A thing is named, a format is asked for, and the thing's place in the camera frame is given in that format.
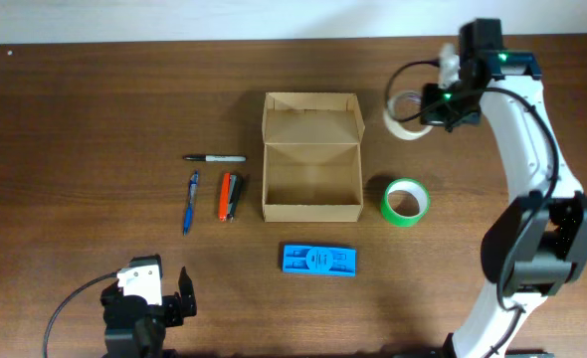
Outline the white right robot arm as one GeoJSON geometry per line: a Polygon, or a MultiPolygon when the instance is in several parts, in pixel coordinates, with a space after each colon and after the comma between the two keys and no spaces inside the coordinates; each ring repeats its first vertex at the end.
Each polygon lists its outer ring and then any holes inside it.
{"type": "Polygon", "coordinates": [[[448,357],[502,357],[529,314],[587,264],[587,195],[566,164],[545,109],[535,56],[503,44],[498,19],[464,25],[438,84],[423,88],[420,121],[447,131],[485,118],[509,204],[485,234],[486,282],[448,357]]]}

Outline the green tape roll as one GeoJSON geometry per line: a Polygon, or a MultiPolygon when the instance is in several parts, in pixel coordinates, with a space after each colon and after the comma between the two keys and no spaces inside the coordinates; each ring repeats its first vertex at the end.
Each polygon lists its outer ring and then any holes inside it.
{"type": "Polygon", "coordinates": [[[422,183],[414,179],[402,178],[393,181],[387,186],[380,204],[380,212],[384,219],[394,226],[412,227],[429,211],[430,204],[430,194],[422,183]],[[410,194],[417,201],[419,212],[413,216],[404,216],[396,212],[389,203],[390,195],[395,192],[410,194]]]}

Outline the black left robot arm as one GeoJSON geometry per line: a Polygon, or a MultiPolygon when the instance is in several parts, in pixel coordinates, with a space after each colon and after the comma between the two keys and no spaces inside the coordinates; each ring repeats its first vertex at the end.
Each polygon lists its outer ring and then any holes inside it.
{"type": "Polygon", "coordinates": [[[179,358],[175,349],[164,346],[166,330],[184,324],[197,314],[191,278],[185,268],[178,290],[162,293],[161,256],[133,258],[114,274],[116,282],[100,296],[105,323],[104,343],[108,357],[179,358]]]}

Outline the white tape roll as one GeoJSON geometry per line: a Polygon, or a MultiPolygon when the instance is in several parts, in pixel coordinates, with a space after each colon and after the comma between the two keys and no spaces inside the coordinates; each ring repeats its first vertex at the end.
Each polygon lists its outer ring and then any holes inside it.
{"type": "Polygon", "coordinates": [[[416,91],[405,90],[396,93],[386,101],[386,108],[383,112],[383,121],[387,130],[395,137],[407,141],[417,140],[428,134],[433,129],[433,126],[424,125],[420,130],[412,131],[408,130],[399,121],[395,120],[393,116],[396,114],[396,104],[404,99],[415,104],[421,103],[421,96],[416,91]]]}

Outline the blue plastic case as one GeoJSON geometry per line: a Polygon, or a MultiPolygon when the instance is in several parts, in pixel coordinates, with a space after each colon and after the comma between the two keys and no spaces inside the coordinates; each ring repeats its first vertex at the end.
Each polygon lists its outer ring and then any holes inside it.
{"type": "Polygon", "coordinates": [[[283,247],[282,271],[294,274],[355,277],[357,250],[287,244],[283,247]]]}

